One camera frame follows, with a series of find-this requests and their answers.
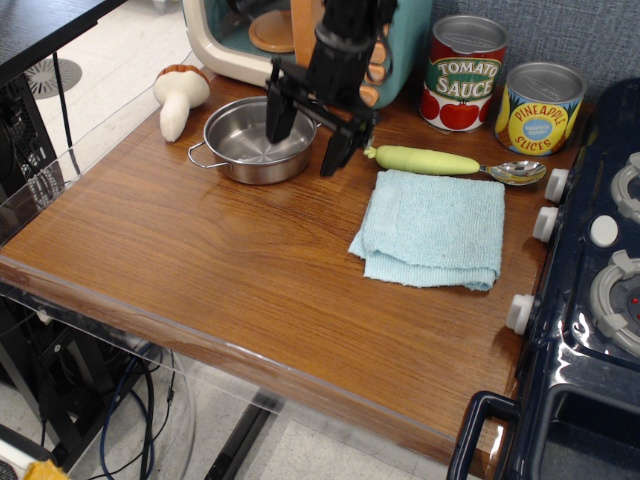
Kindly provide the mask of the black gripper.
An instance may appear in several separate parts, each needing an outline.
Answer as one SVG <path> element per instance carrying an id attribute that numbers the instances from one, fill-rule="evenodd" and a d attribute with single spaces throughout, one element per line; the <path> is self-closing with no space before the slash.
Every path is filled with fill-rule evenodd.
<path id="1" fill-rule="evenodd" d="M 307 67 L 280 57 L 272 60 L 267 85 L 266 136 L 286 139 L 303 112 L 333 131 L 320 175 L 332 176 L 369 142 L 376 114 L 360 96 L 360 86 L 377 40 L 374 27 L 318 27 Z"/>

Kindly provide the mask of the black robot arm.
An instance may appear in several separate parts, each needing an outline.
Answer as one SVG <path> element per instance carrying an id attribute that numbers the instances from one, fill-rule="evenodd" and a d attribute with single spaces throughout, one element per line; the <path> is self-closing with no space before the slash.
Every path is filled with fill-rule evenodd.
<path id="1" fill-rule="evenodd" d="M 320 174 L 329 177 L 370 141 L 377 114 L 360 88 L 383 27 L 397 8 L 395 1 L 325 1 L 316 24 L 309 63 L 276 57 L 267 80 L 266 135 L 287 138 L 298 111 L 333 131 Z"/>

